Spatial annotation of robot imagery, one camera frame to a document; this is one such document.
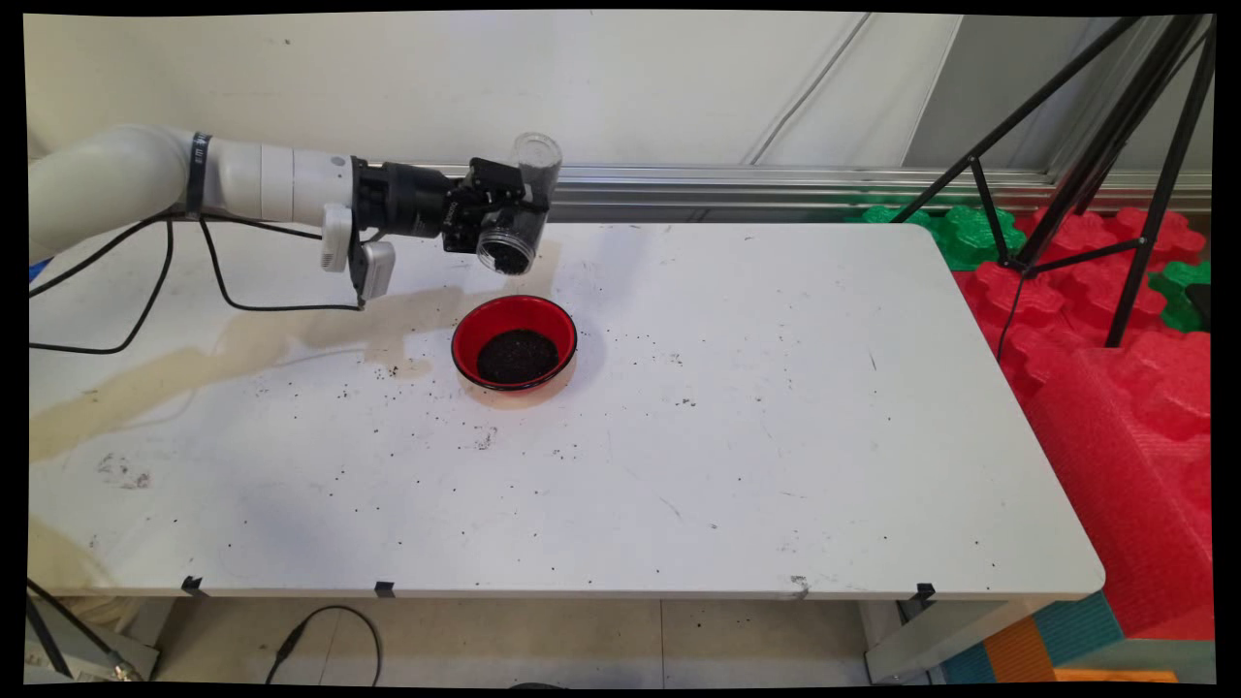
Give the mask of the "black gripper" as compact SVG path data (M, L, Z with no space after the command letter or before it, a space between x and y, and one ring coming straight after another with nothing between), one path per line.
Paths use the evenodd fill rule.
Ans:
M400 163L354 156L352 226L359 233L441 238L449 253L474 253L483 238L535 255L550 210L547 194L527 190L510 200L483 191L524 191L522 169L484 158L469 161L465 178Z

